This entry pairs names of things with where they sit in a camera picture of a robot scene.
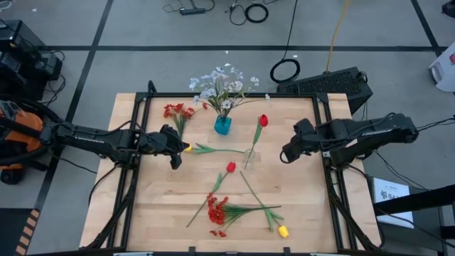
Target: wooden table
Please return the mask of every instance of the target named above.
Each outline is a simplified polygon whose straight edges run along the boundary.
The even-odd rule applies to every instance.
[[[329,95],[329,100],[332,118],[351,118],[345,95]],[[133,102],[134,94],[117,95],[109,129],[131,118]],[[172,120],[163,117],[163,106],[179,102],[187,107],[201,107],[195,107],[191,98],[152,98],[147,132],[158,131],[165,123],[173,124]],[[320,109],[324,120],[322,105]],[[218,174],[225,172],[227,164],[235,161],[237,170],[242,170],[242,154],[185,153],[178,170],[171,169],[167,156],[143,156],[128,251],[185,252],[188,247],[195,246],[198,252],[283,252],[283,247],[290,247],[292,252],[336,252],[321,155],[302,156],[288,165],[279,160],[282,146],[294,135],[292,126],[303,118],[309,118],[314,124],[310,99],[272,98],[270,105],[266,101],[243,105],[231,112],[232,126],[226,137],[216,134],[213,129],[215,112],[202,110],[187,124],[183,140],[214,148],[246,150],[251,147],[257,117],[261,114],[269,117],[269,126],[262,130],[255,147],[254,168],[243,173],[264,204],[282,206],[276,212],[285,218],[282,224],[288,227],[290,236],[283,239],[276,230],[268,231],[264,213],[256,211],[231,225],[226,238],[214,237],[209,230],[217,227],[208,220],[207,206],[193,224],[185,228],[211,191]],[[353,165],[363,169],[361,161],[356,160]],[[97,179],[112,166],[110,160],[101,160]],[[118,170],[108,176],[93,194],[81,246],[90,243],[110,218],[119,173]],[[379,245],[380,235],[365,178],[353,170],[346,170],[344,176],[353,218],[372,242]],[[238,171],[223,181],[217,197],[224,196],[229,196],[229,202],[234,204],[258,206]],[[340,223],[344,246],[348,247],[346,224],[341,215]],[[122,226],[123,220],[120,220],[117,238]]]

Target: yellow tulip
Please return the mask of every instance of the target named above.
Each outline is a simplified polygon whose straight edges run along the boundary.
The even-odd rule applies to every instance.
[[[283,237],[287,238],[289,236],[289,231],[287,230],[286,226],[281,226],[278,228],[278,233]]]
[[[193,147],[190,144],[190,146],[185,149],[185,152],[189,153],[191,151],[193,151]]]

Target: concrete floor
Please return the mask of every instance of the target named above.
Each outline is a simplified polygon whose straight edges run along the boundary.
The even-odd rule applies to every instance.
[[[455,41],[455,18],[441,14],[447,0],[419,0],[439,46]],[[270,68],[281,60],[283,51],[133,51],[97,49],[99,46],[285,46],[294,2],[281,0],[267,6],[269,19],[261,24],[234,26],[225,14],[233,1],[215,0],[215,8],[205,14],[181,16],[162,10],[172,0],[113,0],[101,38],[94,40],[105,7],[111,0],[18,0],[0,12],[2,19],[21,19],[48,46],[69,46],[65,51],[63,74],[67,85],[50,107],[61,117],[68,113],[76,88],[82,90],[73,122],[106,129],[118,92],[145,91],[153,80],[160,92],[188,91],[189,78],[209,73],[224,63],[236,64],[246,74],[261,80],[260,92],[274,92]],[[240,1],[247,6],[248,1]],[[209,0],[197,0],[210,6]],[[310,46],[297,55],[300,78],[319,75],[328,52],[311,51],[311,46],[329,46],[344,0],[299,1],[291,46]],[[261,14],[252,11],[252,16]],[[410,0],[352,0],[340,28],[337,46],[432,46]],[[368,74],[374,92],[369,101],[369,118],[388,112],[402,112],[416,125],[445,119],[454,114],[455,97],[441,92],[427,72],[436,58],[428,51],[336,51],[331,70],[357,66]],[[286,76],[291,71],[277,71]],[[354,116],[360,119],[361,113]],[[388,145],[381,154],[401,173],[427,188],[454,183],[454,127],[429,129],[413,144]],[[62,157],[97,170],[99,159],[91,153],[67,148]],[[402,183],[379,158],[365,162],[368,174]],[[1,208],[33,208],[45,174],[30,170],[17,186],[0,183]],[[87,198],[95,176],[60,162],[45,201],[28,253],[75,250],[79,246]],[[446,223],[453,224],[451,209],[444,209]],[[414,245],[387,240],[391,250],[432,254]]]

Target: white paper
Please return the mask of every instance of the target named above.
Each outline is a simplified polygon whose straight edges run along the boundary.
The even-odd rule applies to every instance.
[[[373,179],[373,188],[374,188],[374,193],[375,193],[374,194],[375,203],[387,201],[387,200],[397,198],[397,197],[408,196],[410,194],[409,186],[391,182],[391,181],[385,181],[380,178]],[[400,217],[400,218],[404,218],[406,220],[413,222],[412,212],[395,213],[392,215]],[[382,215],[382,216],[378,216],[376,218],[381,223],[398,225],[398,226],[405,227],[405,228],[414,228],[413,224],[408,223],[403,220],[398,220],[398,219],[393,218],[388,215]]]

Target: orange-and-black striped tape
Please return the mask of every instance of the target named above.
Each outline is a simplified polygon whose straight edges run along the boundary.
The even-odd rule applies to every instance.
[[[27,254],[28,246],[30,245],[31,237],[36,228],[36,223],[40,217],[40,212],[36,209],[33,209],[28,215],[25,226],[22,230],[22,235],[19,238],[18,245],[16,247],[15,256],[23,256]]]

